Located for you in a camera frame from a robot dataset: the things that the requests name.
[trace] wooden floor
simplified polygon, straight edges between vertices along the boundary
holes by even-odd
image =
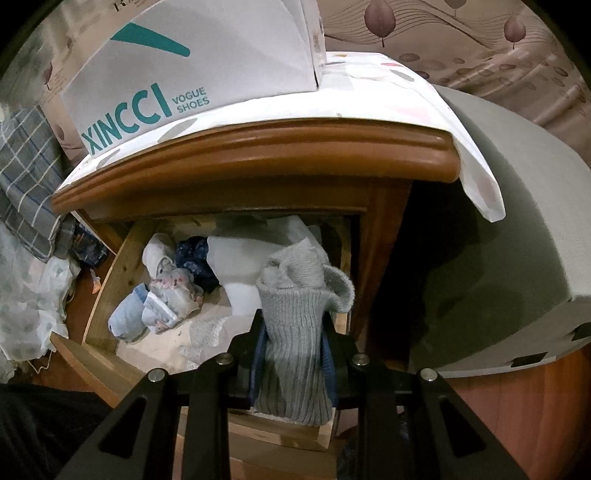
[[[105,275],[113,261],[101,265]],[[96,295],[88,269],[67,306],[70,338],[80,342]],[[63,390],[88,390],[54,354],[34,382]],[[518,372],[450,381],[524,468],[531,480],[591,479],[591,346],[548,365]],[[577,457],[576,473],[571,473]]]
[[[109,254],[107,259],[96,269],[96,274],[105,279],[115,256]],[[76,294],[72,301],[66,306],[66,326],[70,334],[70,339],[81,343],[86,330],[86,323],[95,304],[98,293],[92,293],[92,277],[90,269],[84,267],[78,276],[76,283]],[[46,364],[45,359],[35,362],[36,368],[40,364]],[[74,370],[66,363],[59,353],[51,354],[51,363],[49,369],[42,370],[39,375],[35,375],[32,383],[37,385],[46,385],[48,387],[59,388],[61,390],[89,391],[90,388],[78,376]]]

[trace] knitted gray sock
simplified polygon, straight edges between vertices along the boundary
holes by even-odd
[[[322,316],[348,312],[354,290],[338,268],[323,265],[309,239],[270,255],[256,286],[268,334],[255,408],[303,425],[324,425],[332,405],[320,357]]]

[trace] plaid fabric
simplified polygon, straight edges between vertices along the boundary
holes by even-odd
[[[39,107],[0,124],[0,220],[39,260],[66,258],[75,219],[51,211],[63,181],[61,147]]]

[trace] black fabric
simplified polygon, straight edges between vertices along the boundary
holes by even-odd
[[[94,393],[0,384],[0,478],[53,480],[110,412]]]

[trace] metal screw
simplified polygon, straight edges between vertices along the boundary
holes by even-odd
[[[421,370],[421,378],[428,382],[432,382],[437,379],[437,372],[432,368],[423,368]]]
[[[164,380],[164,377],[166,377],[166,372],[161,368],[154,368],[148,373],[148,380],[154,383]]]
[[[367,364],[369,364],[369,355],[366,353],[356,353],[354,354],[351,361],[358,367],[365,367]]]
[[[216,357],[216,363],[218,365],[230,365],[234,361],[234,357],[231,353],[220,353]]]

